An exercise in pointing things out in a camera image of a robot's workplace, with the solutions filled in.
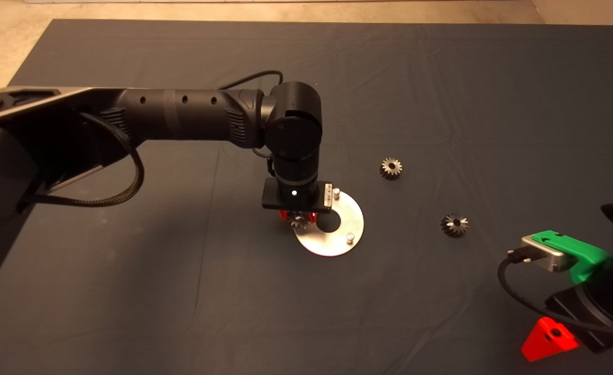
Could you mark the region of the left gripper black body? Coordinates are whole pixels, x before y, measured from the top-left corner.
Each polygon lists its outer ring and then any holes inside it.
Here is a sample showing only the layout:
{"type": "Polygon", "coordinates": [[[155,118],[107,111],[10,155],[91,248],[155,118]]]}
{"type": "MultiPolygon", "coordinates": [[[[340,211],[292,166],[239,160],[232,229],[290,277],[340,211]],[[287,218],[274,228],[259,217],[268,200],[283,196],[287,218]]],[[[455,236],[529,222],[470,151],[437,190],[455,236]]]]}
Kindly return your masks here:
{"type": "Polygon", "coordinates": [[[325,214],[331,212],[333,200],[330,181],[313,180],[306,185],[293,186],[273,177],[264,180],[264,209],[325,214]]]}

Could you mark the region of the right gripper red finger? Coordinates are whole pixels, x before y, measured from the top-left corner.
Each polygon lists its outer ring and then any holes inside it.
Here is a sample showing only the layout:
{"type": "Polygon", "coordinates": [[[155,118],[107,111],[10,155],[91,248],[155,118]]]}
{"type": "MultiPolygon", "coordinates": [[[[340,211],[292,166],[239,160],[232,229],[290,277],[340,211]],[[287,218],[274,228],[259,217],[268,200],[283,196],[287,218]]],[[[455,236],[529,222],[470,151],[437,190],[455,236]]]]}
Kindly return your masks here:
{"type": "Polygon", "coordinates": [[[550,317],[542,317],[523,342],[521,354],[528,361],[538,361],[578,347],[578,340],[566,326],[550,317]]]}

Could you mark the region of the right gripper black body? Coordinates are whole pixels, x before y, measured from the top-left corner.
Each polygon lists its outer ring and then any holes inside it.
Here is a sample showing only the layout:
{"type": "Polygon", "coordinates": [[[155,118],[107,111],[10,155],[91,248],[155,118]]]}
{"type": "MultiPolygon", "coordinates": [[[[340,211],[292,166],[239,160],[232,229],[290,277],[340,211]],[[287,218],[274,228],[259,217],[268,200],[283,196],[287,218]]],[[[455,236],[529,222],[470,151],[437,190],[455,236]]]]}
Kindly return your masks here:
{"type": "Polygon", "coordinates": [[[613,257],[597,266],[587,280],[552,294],[545,306],[580,323],[613,329],[613,257]]]}

